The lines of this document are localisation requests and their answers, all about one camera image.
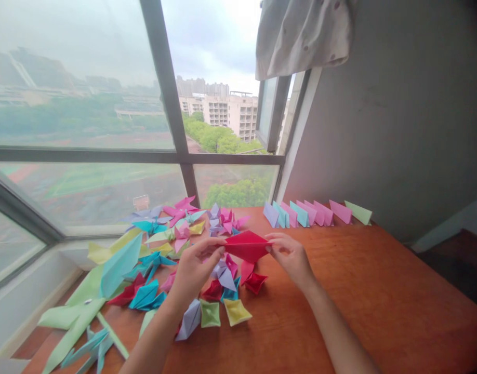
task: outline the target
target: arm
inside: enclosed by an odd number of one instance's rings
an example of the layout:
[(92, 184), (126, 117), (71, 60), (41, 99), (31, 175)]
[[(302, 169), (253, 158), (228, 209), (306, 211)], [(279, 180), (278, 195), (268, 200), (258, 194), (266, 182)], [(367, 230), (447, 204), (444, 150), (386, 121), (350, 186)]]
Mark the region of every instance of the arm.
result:
[(272, 233), (266, 238), (273, 243), (273, 247), (269, 248), (270, 254), (284, 268), (310, 304), (335, 372), (380, 373), (334, 302), (316, 280), (303, 246), (283, 233)]
[(120, 374), (160, 373), (178, 325), (192, 300), (198, 295), (224, 253), (223, 239), (208, 238), (181, 255), (176, 278), (167, 299), (150, 321)]

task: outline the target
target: sports field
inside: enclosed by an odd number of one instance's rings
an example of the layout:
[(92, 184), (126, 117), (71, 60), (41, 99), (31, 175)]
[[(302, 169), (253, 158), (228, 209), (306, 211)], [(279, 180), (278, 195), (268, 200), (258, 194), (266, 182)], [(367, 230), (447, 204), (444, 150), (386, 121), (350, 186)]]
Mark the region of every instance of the sports field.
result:
[(71, 195), (178, 172), (178, 165), (169, 164), (74, 164), (69, 165), (45, 197)]

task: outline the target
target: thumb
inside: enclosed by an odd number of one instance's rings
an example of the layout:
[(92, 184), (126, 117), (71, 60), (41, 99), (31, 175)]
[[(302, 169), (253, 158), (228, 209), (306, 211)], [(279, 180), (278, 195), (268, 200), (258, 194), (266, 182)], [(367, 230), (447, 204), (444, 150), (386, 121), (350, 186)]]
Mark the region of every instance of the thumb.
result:
[(213, 254), (209, 257), (209, 259), (206, 261), (204, 266), (206, 267), (206, 270), (208, 270), (209, 273), (212, 272), (214, 267), (218, 264), (219, 259), (221, 258), (221, 256), (223, 256), (223, 253), (224, 253), (224, 247), (221, 246), (218, 249), (216, 249), (213, 252)]

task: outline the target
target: left hand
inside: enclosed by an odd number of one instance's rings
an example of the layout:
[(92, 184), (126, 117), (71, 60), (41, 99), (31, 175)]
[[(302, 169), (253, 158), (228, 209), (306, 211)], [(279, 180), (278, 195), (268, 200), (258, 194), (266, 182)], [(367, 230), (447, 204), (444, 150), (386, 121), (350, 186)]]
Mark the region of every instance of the left hand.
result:
[(185, 311), (209, 279), (223, 256), (226, 244), (222, 238), (210, 237), (187, 248), (181, 255), (176, 278), (168, 298)]

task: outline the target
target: white curtain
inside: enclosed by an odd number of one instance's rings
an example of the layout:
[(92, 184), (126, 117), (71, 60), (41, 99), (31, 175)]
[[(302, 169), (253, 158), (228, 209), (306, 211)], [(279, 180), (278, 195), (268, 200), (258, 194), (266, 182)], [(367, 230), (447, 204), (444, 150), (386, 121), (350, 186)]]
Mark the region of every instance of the white curtain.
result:
[(256, 44), (256, 79), (347, 61), (355, 1), (264, 0)]

